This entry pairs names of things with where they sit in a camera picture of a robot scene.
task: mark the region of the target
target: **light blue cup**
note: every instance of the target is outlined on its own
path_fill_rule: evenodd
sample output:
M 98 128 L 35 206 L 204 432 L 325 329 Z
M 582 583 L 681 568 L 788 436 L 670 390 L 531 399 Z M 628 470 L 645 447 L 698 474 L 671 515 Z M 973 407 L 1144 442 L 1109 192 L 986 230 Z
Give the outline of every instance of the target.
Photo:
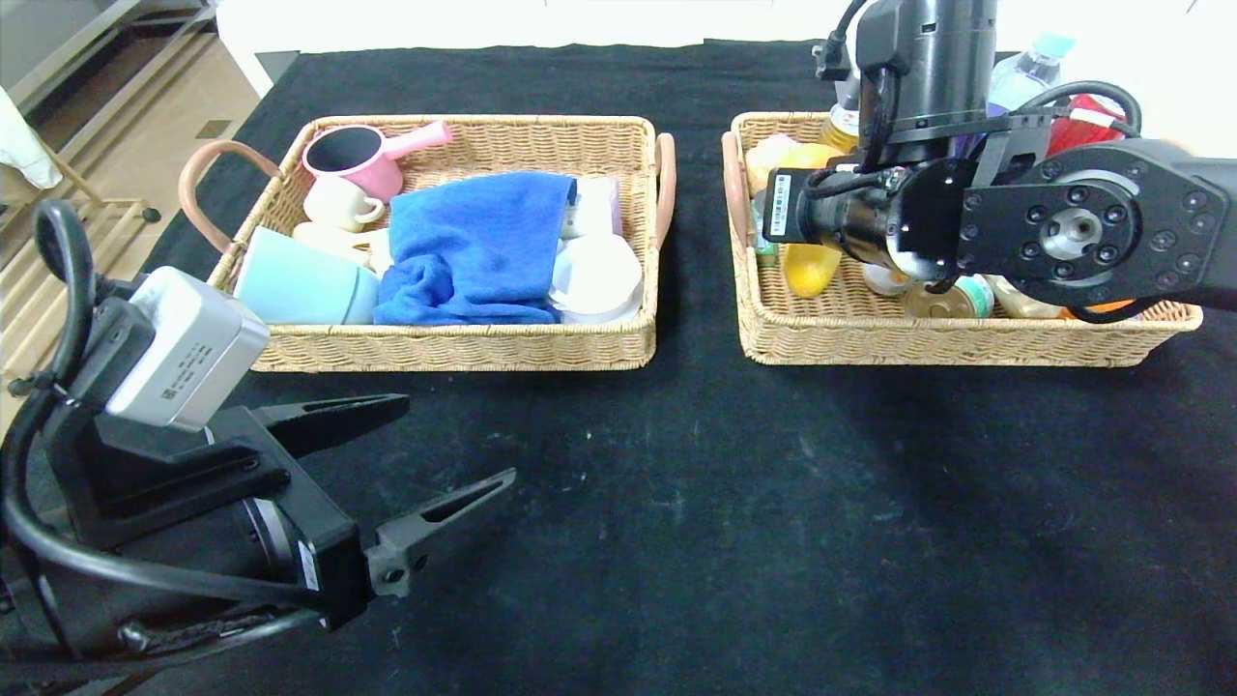
M 234 294 L 266 323 L 367 324 L 379 302 L 379 276 L 259 226 Z

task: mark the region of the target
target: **barcode label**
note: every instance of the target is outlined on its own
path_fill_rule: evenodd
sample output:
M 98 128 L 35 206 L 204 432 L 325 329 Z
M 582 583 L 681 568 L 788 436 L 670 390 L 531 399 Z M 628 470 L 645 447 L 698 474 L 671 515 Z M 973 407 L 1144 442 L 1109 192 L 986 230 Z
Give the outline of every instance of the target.
M 778 174 L 773 180 L 773 215 L 769 236 L 785 236 L 787 210 L 790 209 L 790 174 Z

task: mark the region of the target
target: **white cloth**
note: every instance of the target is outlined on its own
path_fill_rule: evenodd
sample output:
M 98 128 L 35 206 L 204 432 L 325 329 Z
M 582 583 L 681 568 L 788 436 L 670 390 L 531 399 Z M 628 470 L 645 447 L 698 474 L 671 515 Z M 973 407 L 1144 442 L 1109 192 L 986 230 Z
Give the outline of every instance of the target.
M 52 188 L 63 178 L 4 89 L 0 89 L 0 163 L 19 169 L 38 188 Z

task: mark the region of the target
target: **blue towel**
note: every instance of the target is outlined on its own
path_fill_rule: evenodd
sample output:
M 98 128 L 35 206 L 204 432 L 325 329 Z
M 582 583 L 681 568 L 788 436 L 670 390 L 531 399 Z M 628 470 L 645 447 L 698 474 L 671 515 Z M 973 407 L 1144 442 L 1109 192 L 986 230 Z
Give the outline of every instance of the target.
M 575 179 L 482 176 L 391 199 L 391 257 L 374 323 L 557 323 L 554 251 Z

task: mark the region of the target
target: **plastic water bottle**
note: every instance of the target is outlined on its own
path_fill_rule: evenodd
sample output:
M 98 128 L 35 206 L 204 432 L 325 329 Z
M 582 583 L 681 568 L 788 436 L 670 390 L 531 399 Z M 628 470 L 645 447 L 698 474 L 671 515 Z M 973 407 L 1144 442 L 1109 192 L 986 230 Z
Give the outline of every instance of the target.
M 846 82 L 835 82 L 837 103 L 829 110 L 829 120 L 820 134 L 820 141 L 842 152 L 858 146 L 858 73 Z
M 999 116 L 1061 83 L 1061 58 L 1074 47 L 1069 36 L 1042 31 L 1029 51 L 1006 58 L 992 68 L 988 115 Z

